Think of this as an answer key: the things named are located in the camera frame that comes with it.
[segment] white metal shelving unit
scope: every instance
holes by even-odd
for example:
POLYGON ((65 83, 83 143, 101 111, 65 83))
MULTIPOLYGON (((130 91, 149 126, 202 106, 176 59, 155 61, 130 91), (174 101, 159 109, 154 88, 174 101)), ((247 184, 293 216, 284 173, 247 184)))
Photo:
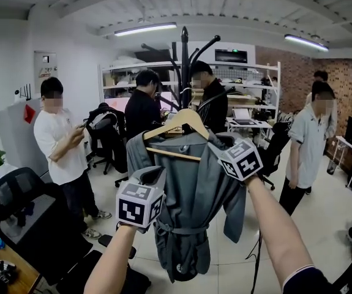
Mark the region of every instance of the white metal shelving unit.
MULTIPOLYGON (((213 61, 207 62, 210 66, 234 66, 234 67, 246 67, 249 69, 264 69, 267 70, 267 75, 269 81, 272 84, 272 80, 269 76, 269 71, 277 71, 278 77, 278 86, 264 86, 264 85, 253 85, 253 84, 239 84, 239 83, 222 83, 224 86, 234 86, 238 88, 254 88, 254 89, 267 89, 273 90, 276 92, 277 101, 275 105, 234 105, 234 107, 238 108, 255 108, 255 109, 268 109, 268 110, 275 110, 276 115, 279 112, 279 99, 280 99, 280 62, 277 63, 277 66, 262 66, 260 64, 245 64, 245 63, 236 63, 236 62, 220 62, 220 61, 213 61)), ((176 61, 178 66, 181 66, 180 61, 176 61)), ((124 66, 110 66, 110 67, 98 67, 98 74, 99 74, 99 90, 100 90, 100 101, 104 101, 103 91, 106 89, 115 89, 115 88, 129 88, 129 87, 136 87, 136 84, 125 84, 125 85, 115 85, 115 86, 104 86, 103 85, 103 73, 104 72, 112 72, 112 71, 128 71, 130 69, 137 69, 137 68, 150 68, 150 67, 172 67, 172 63, 170 61, 163 61, 163 62, 149 62, 149 63, 139 63, 139 64, 131 64, 131 65, 124 65, 124 66)), ((176 81, 164 81, 164 85, 177 85, 176 81)))

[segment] fluorescent light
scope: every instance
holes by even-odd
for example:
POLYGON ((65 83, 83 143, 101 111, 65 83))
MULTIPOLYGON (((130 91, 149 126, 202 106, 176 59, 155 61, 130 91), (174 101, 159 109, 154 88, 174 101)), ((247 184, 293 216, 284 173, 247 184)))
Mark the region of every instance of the fluorescent light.
POLYGON ((309 46, 309 47, 312 47, 312 48, 315 48, 315 49, 318 49, 318 50, 321 50, 321 51, 329 51, 329 49, 327 47, 325 47, 324 45, 320 44, 320 43, 317 43, 317 42, 312 42, 310 40, 307 40, 307 39, 304 39, 304 38, 301 38, 301 37, 297 37, 297 36, 294 36, 294 35, 285 35, 285 39, 287 40, 291 40, 293 42, 297 42, 297 43, 301 43, 305 46, 309 46))
POLYGON ((122 31, 116 31, 114 34, 116 36, 125 36, 131 34, 137 34, 139 32, 149 32, 149 31, 158 31, 159 29, 169 29, 176 28, 176 23, 162 23, 162 24, 154 24, 154 25, 146 25, 140 26, 136 28, 123 29, 122 31))

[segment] gray robe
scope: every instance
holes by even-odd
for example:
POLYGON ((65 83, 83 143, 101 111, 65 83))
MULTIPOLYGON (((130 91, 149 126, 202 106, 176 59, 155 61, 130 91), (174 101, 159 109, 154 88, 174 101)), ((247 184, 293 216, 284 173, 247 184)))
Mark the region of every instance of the gray robe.
MULTIPOLYGON (((146 145, 142 135, 127 144, 128 174, 152 165, 166 168, 167 197, 154 226, 158 257, 170 281, 191 280, 209 269, 206 230, 222 205, 227 214, 223 232, 238 242, 244 223, 245 185, 226 175, 207 140, 198 133, 167 140, 155 137, 145 141, 146 145), (201 157, 201 161, 148 153, 146 146, 201 157)), ((212 133, 209 142, 220 149, 227 148, 212 133)))

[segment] black office chair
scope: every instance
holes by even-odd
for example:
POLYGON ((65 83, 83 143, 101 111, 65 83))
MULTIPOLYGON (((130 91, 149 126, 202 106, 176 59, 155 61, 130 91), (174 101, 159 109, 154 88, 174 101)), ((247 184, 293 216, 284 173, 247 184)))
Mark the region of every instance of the black office chair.
POLYGON ((259 171, 259 174, 263 175, 264 182, 271 185, 271 190, 274 190, 275 186, 267 177, 278 170, 280 153, 290 140, 288 136, 290 125, 290 122, 275 123, 272 127, 274 135, 271 139, 265 138, 265 140, 269 142, 267 149, 263 147, 257 149, 263 163, 263 168, 259 171))
MULTIPOLYGON (((75 229, 62 190, 29 168, 0 179, 0 238, 60 294, 83 293, 101 253, 75 229)), ((145 293, 149 279, 128 267, 122 293, 145 293)))
MULTIPOLYGON (((125 148, 125 121, 123 112, 117 111, 111 107, 100 107, 90 112, 86 128, 91 136, 91 149, 96 156, 104 159, 94 162, 93 167, 97 164, 106 163, 103 174, 108 174, 109 166, 112 165, 120 172, 127 172, 127 150, 125 148), (99 122, 94 123, 98 115, 106 114, 99 122)), ((116 187, 120 186, 121 181, 127 180, 128 177, 114 182, 116 187)))

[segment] white polo shirt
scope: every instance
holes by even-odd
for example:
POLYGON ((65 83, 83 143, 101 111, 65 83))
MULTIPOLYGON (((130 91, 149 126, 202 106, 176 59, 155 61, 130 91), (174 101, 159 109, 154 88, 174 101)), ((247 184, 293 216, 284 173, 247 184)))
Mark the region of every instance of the white polo shirt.
POLYGON ((76 125, 68 109, 61 109, 57 114, 42 110, 34 124, 34 136, 48 160, 49 174, 53 182, 58 185, 79 178, 88 167, 83 142, 70 149, 58 162, 49 159, 58 142, 67 136, 76 125))
MULTIPOLYGON (((327 131, 327 123, 322 117, 316 118, 310 104, 296 115, 293 125, 288 133, 291 141, 301 144, 299 148, 298 162, 298 185, 301 189, 312 186, 316 180, 321 158, 324 154, 324 135, 327 131)), ((286 178, 291 180, 291 163, 288 159, 286 178)))

